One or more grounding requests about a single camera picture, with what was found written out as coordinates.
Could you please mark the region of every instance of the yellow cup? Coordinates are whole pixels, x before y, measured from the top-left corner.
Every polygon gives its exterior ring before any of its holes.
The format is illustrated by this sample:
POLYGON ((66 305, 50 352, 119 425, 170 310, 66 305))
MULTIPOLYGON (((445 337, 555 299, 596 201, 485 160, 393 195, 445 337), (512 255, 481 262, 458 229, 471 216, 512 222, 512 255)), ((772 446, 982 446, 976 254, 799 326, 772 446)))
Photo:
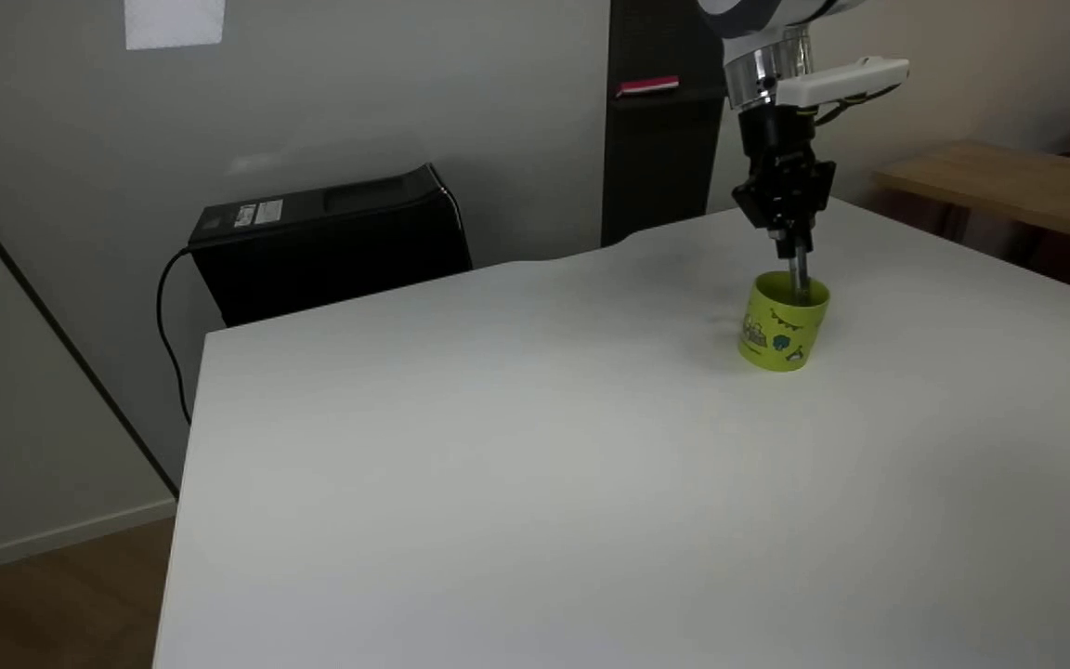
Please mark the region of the yellow cup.
POLYGON ((742 357, 769 373, 801 369, 811 362, 811 351, 817 346, 829 301, 831 295, 817 279, 811 279, 811 301, 799 305, 789 270, 757 276, 742 320, 742 357))

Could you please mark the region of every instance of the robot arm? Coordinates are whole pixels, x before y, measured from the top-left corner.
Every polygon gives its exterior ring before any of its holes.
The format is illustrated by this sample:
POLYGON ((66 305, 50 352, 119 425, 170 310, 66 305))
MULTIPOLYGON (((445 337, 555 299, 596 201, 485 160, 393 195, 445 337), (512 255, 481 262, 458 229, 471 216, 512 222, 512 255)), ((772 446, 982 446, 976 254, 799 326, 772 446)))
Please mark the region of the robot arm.
POLYGON ((895 89, 908 58, 861 58, 811 74, 805 27, 858 0, 700 0, 701 20, 725 41, 729 102, 739 108, 751 177, 732 195, 778 254, 793 262, 796 301, 805 301, 805 254, 814 219, 831 195, 837 162, 814 156, 817 128, 842 108, 895 89))

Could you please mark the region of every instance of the wall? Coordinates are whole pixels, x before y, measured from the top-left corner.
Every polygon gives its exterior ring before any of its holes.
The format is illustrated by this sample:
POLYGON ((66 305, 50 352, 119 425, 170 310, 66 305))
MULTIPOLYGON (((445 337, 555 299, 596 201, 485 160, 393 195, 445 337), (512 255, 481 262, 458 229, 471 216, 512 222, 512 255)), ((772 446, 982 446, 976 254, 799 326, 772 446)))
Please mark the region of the wall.
MULTIPOLYGON (((213 201, 436 160, 477 262, 597 242, 602 0, 229 0, 223 48, 124 51, 119 0, 0 0, 0 238, 178 470, 160 265, 213 201)), ((170 288, 197 369, 207 299, 170 288)))
MULTIPOLYGON (((871 195, 871 175, 940 141, 1060 150, 1070 138, 1070 5, 1060 0, 867 0, 814 27, 817 65, 908 57, 914 79, 887 102, 831 124, 837 191, 871 195)), ((715 208, 742 177, 736 118, 725 124, 715 208)))
POLYGON ((0 265, 0 563, 166 512, 134 439, 0 265))

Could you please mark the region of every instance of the cup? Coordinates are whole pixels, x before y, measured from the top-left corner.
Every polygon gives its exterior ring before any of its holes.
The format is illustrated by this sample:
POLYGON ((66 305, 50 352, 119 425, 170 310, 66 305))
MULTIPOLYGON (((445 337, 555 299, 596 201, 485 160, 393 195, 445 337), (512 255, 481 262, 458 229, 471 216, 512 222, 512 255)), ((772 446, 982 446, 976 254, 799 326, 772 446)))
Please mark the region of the cup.
POLYGON ((811 301, 799 301, 789 270, 757 276, 742 320, 742 357, 769 373, 801 369, 817 346, 829 299, 829 288, 817 279, 811 279, 811 301))

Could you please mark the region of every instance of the floor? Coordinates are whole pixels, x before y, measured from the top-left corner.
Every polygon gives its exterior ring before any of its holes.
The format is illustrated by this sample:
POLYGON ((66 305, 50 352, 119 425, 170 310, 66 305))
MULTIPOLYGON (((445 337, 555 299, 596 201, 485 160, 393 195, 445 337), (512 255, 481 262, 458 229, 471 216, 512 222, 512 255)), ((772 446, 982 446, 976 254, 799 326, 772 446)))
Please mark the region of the floor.
POLYGON ((170 524, 0 568, 0 669, 149 669, 170 524))

